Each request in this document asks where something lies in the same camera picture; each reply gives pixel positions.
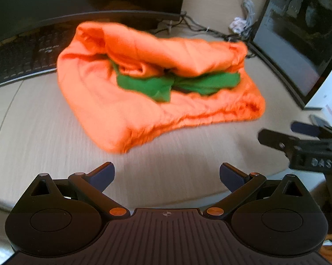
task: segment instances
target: ribbed black plate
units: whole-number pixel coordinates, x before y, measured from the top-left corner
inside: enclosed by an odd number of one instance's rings
[[[318,265],[317,253],[277,258],[242,245],[225,222],[202,217],[196,209],[137,209],[111,221],[89,247],[69,256],[38,258],[15,254],[7,265]]]

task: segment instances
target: orange cloth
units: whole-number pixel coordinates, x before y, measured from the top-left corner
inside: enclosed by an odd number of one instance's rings
[[[133,77],[183,77],[239,72],[241,82],[212,96],[172,91],[170,103],[121,89],[105,55]],[[265,102],[244,71],[243,43],[185,38],[159,39],[121,24],[84,22],[58,57],[58,83],[87,135],[102,149],[125,153],[133,146],[185,126],[259,118]]]

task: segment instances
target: keyboard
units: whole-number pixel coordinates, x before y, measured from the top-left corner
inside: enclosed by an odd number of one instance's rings
[[[0,45],[0,86],[55,71],[58,55],[74,34],[75,27],[50,26]]]

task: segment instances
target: white desk surface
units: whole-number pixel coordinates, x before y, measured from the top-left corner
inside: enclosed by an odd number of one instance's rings
[[[290,133],[291,121],[308,122],[311,112],[299,109],[261,60],[249,59],[245,67],[266,99],[259,120],[172,131],[123,155],[102,151],[85,135],[56,74],[1,87],[0,202],[14,205],[39,173],[67,178],[106,161],[114,163],[116,176],[105,194],[128,208],[206,203],[226,192],[219,179],[223,162],[267,176],[287,168],[284,154],[261,146],[257,132]]]

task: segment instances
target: white cable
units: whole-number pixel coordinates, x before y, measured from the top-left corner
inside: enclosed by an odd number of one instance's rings
[[[254,23],[254,3],[252,0],[242,0],[242,7],[246,12],[246,19],[236,17],[234,21],[230,24],[230,29],[244,38],[248,38],[249,31],[246,31],[247,28],[253,25]]]

